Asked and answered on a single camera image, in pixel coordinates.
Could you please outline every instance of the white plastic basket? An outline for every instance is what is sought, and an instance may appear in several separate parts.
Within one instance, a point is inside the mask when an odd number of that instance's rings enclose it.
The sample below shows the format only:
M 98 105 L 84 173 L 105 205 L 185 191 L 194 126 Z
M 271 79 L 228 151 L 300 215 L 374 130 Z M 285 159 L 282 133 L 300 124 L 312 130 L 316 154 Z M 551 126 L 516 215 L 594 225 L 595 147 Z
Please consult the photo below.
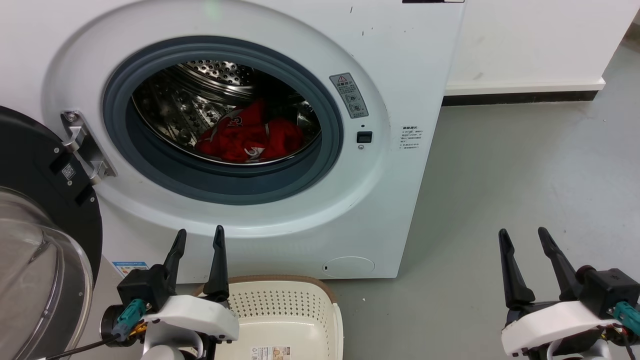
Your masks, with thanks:
M 342 316 L 331 290 L 310 277 L 229 279 L 240 337 L 216 349 L 221 360 L 342 360 Z

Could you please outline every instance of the door hinge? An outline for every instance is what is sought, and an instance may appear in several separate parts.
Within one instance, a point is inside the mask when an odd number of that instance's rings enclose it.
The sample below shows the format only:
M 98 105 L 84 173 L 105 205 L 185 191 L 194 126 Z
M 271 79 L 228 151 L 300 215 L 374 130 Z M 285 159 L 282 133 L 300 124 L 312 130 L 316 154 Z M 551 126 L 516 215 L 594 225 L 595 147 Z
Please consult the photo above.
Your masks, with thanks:
M 69 141 L 63 142 L 63 145 L 68 152 L 75 154 L 80 160 L 84 171 L 89 175 L 91 184 L 99 183 L 105 176 L 116 176 L 116 172 L 95 142 L 80 111 L 63 111 L 60 119 L 70 137 Z

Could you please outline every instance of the laundry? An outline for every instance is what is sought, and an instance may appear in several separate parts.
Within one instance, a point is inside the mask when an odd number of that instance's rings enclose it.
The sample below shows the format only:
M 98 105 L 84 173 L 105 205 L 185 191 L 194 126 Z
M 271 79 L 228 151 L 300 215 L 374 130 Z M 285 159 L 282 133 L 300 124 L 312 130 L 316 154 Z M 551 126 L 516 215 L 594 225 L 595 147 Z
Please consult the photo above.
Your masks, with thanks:
M 281 158 L 298 150 L 304 141 L 302 130 L 283 117 L 265 124 L 265 108 L 265 101 L 258 99 L 233 109 L 200 136 L 195 149 L 234 163 Z

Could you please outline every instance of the teal connector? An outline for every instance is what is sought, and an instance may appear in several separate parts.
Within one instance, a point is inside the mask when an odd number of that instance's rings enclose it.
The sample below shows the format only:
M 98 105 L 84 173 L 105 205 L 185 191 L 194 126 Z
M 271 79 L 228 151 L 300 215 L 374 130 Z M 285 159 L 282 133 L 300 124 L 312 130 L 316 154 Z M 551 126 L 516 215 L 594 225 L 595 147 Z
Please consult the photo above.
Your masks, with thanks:
M 146 312 L 146 303 L 140 299 L 134 299 L 118 317 L 118 323 L 113 327 L 111 334 L 118 335 L 118 341 L 125 341 L 133 327 L 142 319 L 142 316 L 145 316 Z
M 617 303 L 616 308 L 613 310 L 613 317 L 623 326 L 640 335 L 640 312 L 633 306 L 625 301 Z

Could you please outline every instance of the washing machine door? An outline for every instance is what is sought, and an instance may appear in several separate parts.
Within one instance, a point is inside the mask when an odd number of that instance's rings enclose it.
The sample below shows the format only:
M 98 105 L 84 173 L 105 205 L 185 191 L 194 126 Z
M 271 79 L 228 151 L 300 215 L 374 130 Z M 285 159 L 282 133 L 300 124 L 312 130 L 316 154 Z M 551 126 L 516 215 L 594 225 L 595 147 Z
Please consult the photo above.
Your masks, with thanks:
M 74 348 L 102 250 L 82 164 L 29 117 L 0 106 L 0 352 L 35 359 Z

